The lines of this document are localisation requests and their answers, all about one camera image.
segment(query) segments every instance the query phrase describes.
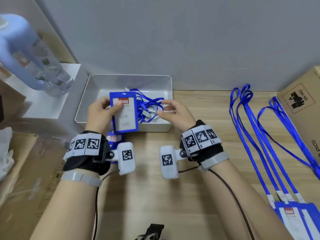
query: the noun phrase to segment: person's right hand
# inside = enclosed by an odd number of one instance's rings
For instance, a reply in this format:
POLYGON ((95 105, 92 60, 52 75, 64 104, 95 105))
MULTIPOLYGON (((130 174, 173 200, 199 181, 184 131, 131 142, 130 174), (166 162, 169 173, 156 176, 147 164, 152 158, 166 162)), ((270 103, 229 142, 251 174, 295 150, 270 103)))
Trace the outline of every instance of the person's right hand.
POLYGON ((161 103, 168 104, 168 106, 163 108, 165 111, 176 110, 177 112, 163 112, 162 110, 158 110, 157 115, 161 119, 169 121, 182 132, 186 132, 196 124, 196 120, 185 105, 172 99, 162 100, 161 103))

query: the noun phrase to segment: person's left hand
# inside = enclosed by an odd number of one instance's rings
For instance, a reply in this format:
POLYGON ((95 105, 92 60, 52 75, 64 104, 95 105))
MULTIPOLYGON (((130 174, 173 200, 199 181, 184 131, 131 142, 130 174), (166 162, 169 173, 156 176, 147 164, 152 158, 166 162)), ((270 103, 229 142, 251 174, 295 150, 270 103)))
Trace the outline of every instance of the person's left hand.
POLYGON ((106 109, 110 105, 110 97, 101 97, 89 106, 86 131, 94 131, 102 134, 110 125, 112 116, 119 112, 123 103, 119 100, 111 108, 106 109))

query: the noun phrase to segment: gray wall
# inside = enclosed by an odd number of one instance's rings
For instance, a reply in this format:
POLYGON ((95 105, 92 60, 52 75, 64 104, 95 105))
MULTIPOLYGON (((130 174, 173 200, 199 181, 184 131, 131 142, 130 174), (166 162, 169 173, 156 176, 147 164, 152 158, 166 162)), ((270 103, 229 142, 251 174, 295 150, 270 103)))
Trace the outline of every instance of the gray wall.
POLYGON ((320 0, 36 0, 90 73, 278 91, 320 64, 320 0))

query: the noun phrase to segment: plastic bottle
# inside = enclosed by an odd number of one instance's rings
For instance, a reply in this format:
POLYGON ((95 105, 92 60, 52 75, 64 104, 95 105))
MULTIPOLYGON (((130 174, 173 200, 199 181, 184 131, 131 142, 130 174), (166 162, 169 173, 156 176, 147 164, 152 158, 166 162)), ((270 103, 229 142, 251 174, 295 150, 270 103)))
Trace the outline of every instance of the plastic bottle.
POLYGON ((29 22, 15 14, 0 15, 0 62, 30 88, 53 97, 69 92, 73 83, 29 22))

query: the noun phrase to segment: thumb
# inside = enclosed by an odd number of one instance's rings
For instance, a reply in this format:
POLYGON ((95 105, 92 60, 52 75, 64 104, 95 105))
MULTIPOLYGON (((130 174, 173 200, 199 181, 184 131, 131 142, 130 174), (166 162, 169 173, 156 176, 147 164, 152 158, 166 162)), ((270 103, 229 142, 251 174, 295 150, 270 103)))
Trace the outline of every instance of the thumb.
POLYGON ((115 105, 113 105, 110 109, 107 111, 110 113, 111 116, 114 116, 116 113, 118 113, 123 107, 122 100, 119 100, 115 105))
POLYGON ((174 121, 174 116, 175 113, 172 112, 164 112, 162 110, 157 110, 157 115, 161 118, 164 119, 166 121, 169 121, 170 123, 172 123, 174 121))

